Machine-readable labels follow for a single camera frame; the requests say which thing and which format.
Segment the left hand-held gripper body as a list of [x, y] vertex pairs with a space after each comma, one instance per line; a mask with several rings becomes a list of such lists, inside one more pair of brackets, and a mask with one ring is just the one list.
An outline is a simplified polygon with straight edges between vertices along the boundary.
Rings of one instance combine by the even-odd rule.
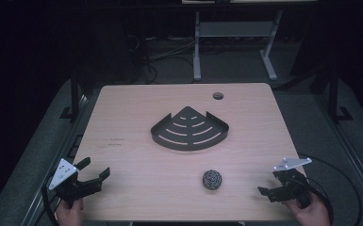
[[54, 190], [63, 201], [70, 205], [73, 205], [73, 202], [76, 200], [102, 190], [102, 185], [94, 186], [89, 184], [89, 181], [79, 181], [78, 172], [80, 170], [72, 163], [61, 158], [48, 188]]

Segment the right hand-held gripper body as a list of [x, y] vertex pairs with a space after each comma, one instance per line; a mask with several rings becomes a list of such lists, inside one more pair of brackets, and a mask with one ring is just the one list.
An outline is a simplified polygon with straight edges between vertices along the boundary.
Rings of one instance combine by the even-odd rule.
[[287, 182], [280, 187], [273, 188], [277, 196], [269, 198], [271, 202], [283, 202], [296, 200], [300, 208], [306, 208], [311, 204], [309, 197], [309, 183], [306, 177], [297, 170], [298, 167], [311, 163], [310, 158], [286, 158], [273, 167], [274, 171], [286, 170], [288, 172]]

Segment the steel wool ball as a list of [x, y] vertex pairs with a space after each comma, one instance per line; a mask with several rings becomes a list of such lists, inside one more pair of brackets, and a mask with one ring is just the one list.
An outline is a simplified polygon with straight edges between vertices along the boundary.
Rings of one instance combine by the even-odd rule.
[[203, 186], [208, 190], [217, 190], [222, 182], [222, 175], [214, 169], [206, 171], [202, 178]]

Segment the black metal corner shelf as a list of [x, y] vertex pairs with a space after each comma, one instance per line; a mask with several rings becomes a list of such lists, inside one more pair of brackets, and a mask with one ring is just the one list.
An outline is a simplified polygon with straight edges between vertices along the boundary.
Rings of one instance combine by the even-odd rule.
[[168, 114], [150, 130], [152, 140], [176, 151], [200, 151], [213, 147], [228, 136], [229, 125], [207, 112], [199, 113], [190, 106], [175, 116]]

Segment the person's right hand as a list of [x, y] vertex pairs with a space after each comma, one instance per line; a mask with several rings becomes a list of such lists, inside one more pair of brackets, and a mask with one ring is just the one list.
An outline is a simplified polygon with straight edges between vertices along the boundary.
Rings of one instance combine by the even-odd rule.
[[312, 203], [304, 209], [295, 200], [283, 202], [301, 226], [331, 226], [327, 208], [322, 200], [311, 193]]

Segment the person's left hand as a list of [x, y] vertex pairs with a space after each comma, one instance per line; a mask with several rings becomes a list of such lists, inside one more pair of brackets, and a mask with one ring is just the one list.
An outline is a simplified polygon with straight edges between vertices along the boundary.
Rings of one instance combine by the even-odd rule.
[[82, 226], [84, 202], [82, 199], [73, 202], [73, 205], [61, 201], [56, 210], [59, 226]]

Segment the aluminium frame rail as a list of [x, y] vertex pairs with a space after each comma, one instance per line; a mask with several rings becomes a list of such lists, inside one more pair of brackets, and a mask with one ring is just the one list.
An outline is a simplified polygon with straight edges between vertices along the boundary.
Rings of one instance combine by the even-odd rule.
[[349, 141], [348, 137], [344, 133], [341, 127], [342, 121], [347, 121], [347, 116], [332, 116], [331, 113], [328, 111], [328, 103], [324, 100], [321, 95], [315, 95], [314, 99], [321, 109], [324, 117], [327, 119], [328, 123], [330, 124], [332, 130], [336, 134], [341, 146], [345, 154], [347, 155], [348, 162], [353, 168], [355, 175], [363, 188], [363, 162], [360, 160], [359, 156], [356, 153], [356, 148], [354, 145]]
[[21, 220], [21, 226], [59, 226], [55, 211], [60, 197], [48, 186], [61, 158], [68, 162], [74, 161], [82, 138], [83, 121], [80, 118], [88, 102], [84, 94], [79, 96], [79, 114], [77, 119], [70, 123], [69, 120], [61, 119], [60, 114], [64, 107], [71, 105], [71, 96], [59, 93], [42, 119], [35, 135], [36, 144], [31, 147], [33, 166], [29, 167], [32, 172], [38, 173], [37, 189]]

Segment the black metal post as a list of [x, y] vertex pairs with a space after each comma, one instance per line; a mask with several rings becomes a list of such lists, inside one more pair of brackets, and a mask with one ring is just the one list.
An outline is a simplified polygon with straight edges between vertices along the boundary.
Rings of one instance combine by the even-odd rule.
[[69, 120], [73, 123], [79, 114], [79, 87], [77, 82], [77, 75], [73, 73], [70, 79], [71, 85], [71, 105], [63, 108], [60, 118]]
[[334, 123], [353, 119], [348, 109], [338, 104], [338, 72], [336, 68], [332, 70], [329, 80], [328, 114]]

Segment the grey metal desk frame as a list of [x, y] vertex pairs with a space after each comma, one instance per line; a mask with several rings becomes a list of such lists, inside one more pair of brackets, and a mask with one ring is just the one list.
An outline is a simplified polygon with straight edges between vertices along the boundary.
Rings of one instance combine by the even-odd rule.
[[260, 56], [266, 72], [272, 81], [277, 79], [272, 66], [270, 53], [275, 40], [278, 27], [283, 15], [282, 10], [275, 13], [272, 21], [260, 22], [202, 22], [200, 12], [195, 13], [194, 23], [194, 52], [193, 52], [193, 79], [202, 79], [200, 60], [201, 38], [267, 38], [267, 46], [260, 50]]

